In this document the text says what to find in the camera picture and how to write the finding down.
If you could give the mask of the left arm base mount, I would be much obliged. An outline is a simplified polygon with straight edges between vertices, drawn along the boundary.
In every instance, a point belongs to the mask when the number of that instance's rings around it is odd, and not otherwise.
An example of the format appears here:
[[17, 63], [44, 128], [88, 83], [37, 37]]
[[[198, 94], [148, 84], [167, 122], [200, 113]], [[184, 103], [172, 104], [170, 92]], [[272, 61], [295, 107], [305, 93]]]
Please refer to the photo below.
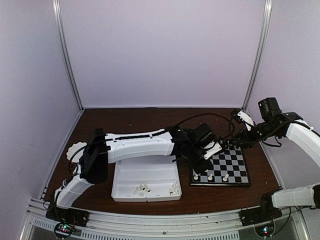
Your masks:
[[57, 223], [53, 227], [53, 233], [58, 239], [69, 238], [73, 234], [79, 234], [81, 228], [87, 226], [90, 213], [85, 210], [78, 209], [62, 209], [52, 207], [49, 209], [45, 217], [54, 220]]

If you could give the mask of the white chess piece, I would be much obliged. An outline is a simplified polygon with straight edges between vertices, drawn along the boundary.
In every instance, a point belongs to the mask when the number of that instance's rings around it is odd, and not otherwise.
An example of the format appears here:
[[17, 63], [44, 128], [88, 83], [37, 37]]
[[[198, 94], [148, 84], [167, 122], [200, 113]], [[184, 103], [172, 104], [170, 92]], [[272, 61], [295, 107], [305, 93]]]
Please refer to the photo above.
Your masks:
[[227, 173], [227, 174], [225, 174], [225, 176], [222, 178], [222, 180], [223, 180], [224, 182], [227, 182], [227, 181], [228, 181], [228, 178], [229, 178], [229, 174]]
[[208, 181], [212, 181], [213, 180], [213, 178], [214, 178], [214, 176], [213, 176], [213, 174], [211, 173], [209, 176], [208, 176]]

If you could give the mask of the black white chess board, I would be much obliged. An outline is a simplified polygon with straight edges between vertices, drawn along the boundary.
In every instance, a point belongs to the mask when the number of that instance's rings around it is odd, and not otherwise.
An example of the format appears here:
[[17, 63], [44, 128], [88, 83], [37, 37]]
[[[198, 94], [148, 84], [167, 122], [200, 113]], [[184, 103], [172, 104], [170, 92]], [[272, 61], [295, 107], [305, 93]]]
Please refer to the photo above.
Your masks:
[[[209, 158], [212, 167], [199, 175], [198, 180], [194, 180], [197, 175], [190, 169], [189, 185], [195, 187], [250, 187], [251, 180], [247, 163], [242, 149], [224, 150], [214, 154]], [[208, 181], [208, 176], [213, 174], [213, 180]], [[223, 181], [225, 174], [229, 174], [227, 182]]]

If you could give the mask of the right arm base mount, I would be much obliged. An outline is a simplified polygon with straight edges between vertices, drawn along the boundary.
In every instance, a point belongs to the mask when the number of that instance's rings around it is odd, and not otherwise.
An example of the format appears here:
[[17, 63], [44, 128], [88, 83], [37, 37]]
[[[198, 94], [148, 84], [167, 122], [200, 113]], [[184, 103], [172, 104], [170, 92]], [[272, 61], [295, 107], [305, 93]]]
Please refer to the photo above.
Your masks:
[[265, 210], [261, 206], [244, 208], [238, 213], [243, 227], [252, 226], [261, 238], [270, 238], [276, 232], [275, 220], [282, 217], [282, 211], [277, 208]]

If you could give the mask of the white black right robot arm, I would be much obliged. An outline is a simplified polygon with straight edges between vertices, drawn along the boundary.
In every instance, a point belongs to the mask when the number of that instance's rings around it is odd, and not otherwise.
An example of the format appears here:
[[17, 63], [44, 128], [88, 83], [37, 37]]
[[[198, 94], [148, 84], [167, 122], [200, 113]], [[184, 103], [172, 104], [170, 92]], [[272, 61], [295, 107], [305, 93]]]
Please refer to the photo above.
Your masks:
[[[258, 102], [262, 123], [254, 123], [243, 110], [232, 112], [232, 119], [244, 124], [245, 129], [232, 136], [233, 145], [243, 149], [252, 148], [270, 137], [287, 138], [300, 147], [318, 165], [320, 163], [320, 135], [295, 112], [282, 112], [275, 97]], [[320, 207], [320, 185], [314, 183], [290, 189], [266, 193], [256, 210], [259, 220], [268, 220], [276, 210], [286, 207]]]

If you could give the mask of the white plastic compartment tray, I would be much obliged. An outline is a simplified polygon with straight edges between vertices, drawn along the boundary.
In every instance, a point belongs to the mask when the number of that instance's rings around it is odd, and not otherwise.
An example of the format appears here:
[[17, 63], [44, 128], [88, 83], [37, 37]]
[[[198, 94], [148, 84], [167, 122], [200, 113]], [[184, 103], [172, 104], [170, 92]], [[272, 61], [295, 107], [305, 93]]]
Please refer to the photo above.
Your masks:
[[171, 197], [138, 197], [130, 196], [133, 188], [140, 184], [177, 183], [181, 190], [180, 177], [176, 162], [123, 162], [115, 164], [111, 197], [115, 202], [166, 202], [178, 201], [181, 196]]

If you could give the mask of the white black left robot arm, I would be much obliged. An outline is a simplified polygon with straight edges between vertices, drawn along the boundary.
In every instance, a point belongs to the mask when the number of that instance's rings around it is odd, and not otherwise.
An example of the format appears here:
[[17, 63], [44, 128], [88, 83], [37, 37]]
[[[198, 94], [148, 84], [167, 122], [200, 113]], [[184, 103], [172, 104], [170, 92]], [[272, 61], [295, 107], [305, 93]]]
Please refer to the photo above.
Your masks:
[[210, 158], [221, 150], [205, 123], [195, 129], [172, 126], [131, 134], [96, 129], [91, 142], [77, 142], [68, 148], [71, 176], [54, 191], [51, 211], [61, 222], [69, 221], [74, 201], [108, 179], [110, 164], [115, 165], [111, 190], [114, 201], [177, 201], [182, 196], [177, 160], [187, 160], [200, 174], [212, 167]]

